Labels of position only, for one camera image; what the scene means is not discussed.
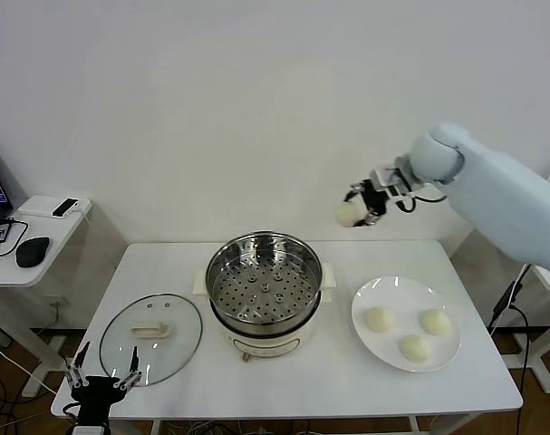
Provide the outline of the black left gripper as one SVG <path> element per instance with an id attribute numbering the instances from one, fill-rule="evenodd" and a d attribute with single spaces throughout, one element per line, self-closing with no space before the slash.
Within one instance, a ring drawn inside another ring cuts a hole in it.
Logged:
<path id="1" fill-rule="evenodd" d="M 126 391 L 141 379 L 138 347 L 133 346 L 129 371 L 121 376 L 87 376 L 82 368 L 90 342 L 66 361 L 66 379 L 72 399 L 80 404 L 77 420 L 80 425 L 108 425 L 111 406 L 125 398 Z"/>

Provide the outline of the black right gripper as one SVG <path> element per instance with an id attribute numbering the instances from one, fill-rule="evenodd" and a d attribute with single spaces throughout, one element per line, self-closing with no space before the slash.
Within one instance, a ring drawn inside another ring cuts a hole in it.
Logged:
<path id="1" fill-rule="evenodd" d="M 369 179 L 351 184 L 350 190 L 343 201 L 349 202 L 357 196 L 363 201 L 368 197 L 368 187 L 371 183 L 371 208 L 357 208 L 356 227 L 371 227 L 387 213 L 387 204 L 392 202 L 399 211 L 408 213 L 409 208 L 405 204 L 408 198 L 409 186 L 401 171 L 395 167 L 378 167 L 370 173 Z"/>

